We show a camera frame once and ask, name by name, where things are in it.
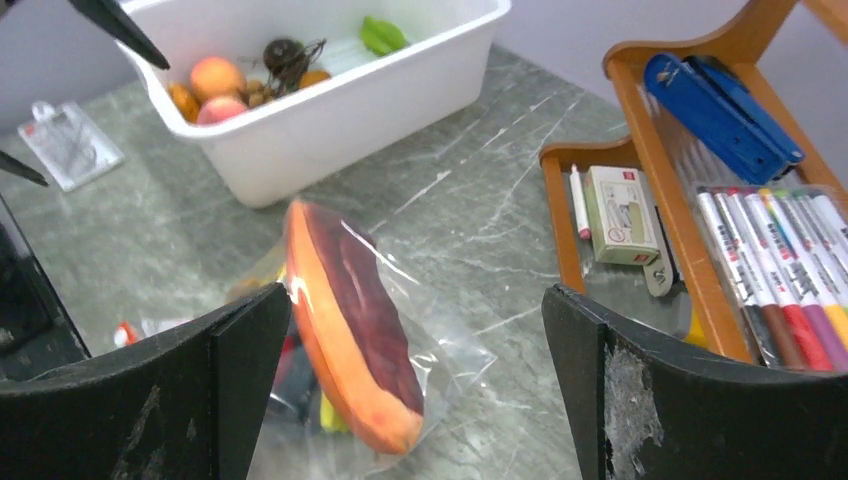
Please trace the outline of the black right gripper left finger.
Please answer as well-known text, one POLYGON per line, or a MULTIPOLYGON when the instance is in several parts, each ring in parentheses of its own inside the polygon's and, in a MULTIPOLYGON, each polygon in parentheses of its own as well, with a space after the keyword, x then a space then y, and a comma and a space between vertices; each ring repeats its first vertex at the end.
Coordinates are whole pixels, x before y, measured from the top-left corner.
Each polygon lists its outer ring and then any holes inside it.
POLYGON ((291 314, 272 283, 133 345, 1 385, 5 479, 243 479, 291 314))

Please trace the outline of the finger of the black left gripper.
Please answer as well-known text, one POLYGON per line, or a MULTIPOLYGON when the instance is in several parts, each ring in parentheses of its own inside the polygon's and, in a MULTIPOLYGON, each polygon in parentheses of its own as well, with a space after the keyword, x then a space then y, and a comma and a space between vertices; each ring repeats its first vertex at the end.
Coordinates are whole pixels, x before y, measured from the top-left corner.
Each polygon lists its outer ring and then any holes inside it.
POLYGON ((169 70, 170 63, 152 40, 113 0, 70 0, 73 8, 148 63, 169 70))
POLYGON ((37 185, 47 187, 49 185, 46 178, 37 170, 24 164, 13 156, 4 151, 0 151, 0 167, 3 171, 20 178, 31 181, 37 185))

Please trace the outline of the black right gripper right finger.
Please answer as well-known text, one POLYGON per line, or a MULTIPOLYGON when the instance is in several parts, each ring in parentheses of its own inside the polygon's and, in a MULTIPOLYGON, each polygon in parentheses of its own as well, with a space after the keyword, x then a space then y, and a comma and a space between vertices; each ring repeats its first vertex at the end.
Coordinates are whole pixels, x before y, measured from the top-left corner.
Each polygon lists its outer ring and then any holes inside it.
POLYGON ((563 286, 546 336, 586 479, 843 479, 847 378, 732 360, 563 286))

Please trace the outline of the yellow banana bunch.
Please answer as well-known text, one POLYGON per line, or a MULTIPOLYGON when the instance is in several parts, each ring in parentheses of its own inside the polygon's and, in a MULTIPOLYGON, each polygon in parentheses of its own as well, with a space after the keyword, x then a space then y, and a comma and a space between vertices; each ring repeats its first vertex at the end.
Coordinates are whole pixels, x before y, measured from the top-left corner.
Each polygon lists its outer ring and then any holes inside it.
POLYGON ((349 426, 343 416, 335 409, 324 392, 320 395, 319 422, 321 429, 329 433, 348 433, 349 426))

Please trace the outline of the clear zip bag orange zipper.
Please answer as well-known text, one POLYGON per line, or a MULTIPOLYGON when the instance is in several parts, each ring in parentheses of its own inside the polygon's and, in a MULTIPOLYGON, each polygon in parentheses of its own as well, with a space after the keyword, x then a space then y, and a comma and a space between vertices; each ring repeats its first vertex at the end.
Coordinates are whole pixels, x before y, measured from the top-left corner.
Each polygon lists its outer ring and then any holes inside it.
POLYGON ((463 310, 342 213, 291 202, 283 235, 230 291, 277 282, 292 317, 251 479, 362 479, 399 463, 494 362, 463 310))

